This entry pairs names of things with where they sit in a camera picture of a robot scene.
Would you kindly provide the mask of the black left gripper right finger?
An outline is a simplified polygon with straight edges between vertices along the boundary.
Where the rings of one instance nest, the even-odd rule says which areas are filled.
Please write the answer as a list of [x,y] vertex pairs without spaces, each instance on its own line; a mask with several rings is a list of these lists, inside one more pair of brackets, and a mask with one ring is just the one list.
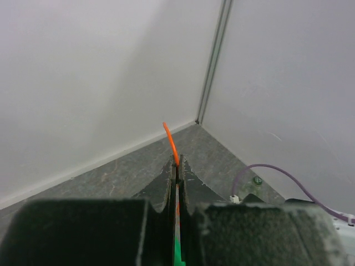
[[329,215],[313,203],[233,204],[179,165],[181,258],[186,265],[346,265]]

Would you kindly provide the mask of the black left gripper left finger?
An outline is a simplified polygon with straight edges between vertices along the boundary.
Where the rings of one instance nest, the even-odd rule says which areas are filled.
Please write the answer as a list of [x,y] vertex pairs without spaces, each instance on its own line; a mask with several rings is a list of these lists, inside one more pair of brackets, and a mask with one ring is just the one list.
[[2,265],[173,265],[177,165],[136,197],[41,199],[13,217]]

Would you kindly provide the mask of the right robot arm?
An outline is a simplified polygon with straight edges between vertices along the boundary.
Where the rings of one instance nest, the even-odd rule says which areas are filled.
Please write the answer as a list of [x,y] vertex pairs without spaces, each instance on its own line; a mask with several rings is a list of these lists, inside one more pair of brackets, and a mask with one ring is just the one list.
[[236,265],[350,265],[330,216],[314,203],[243,201]]

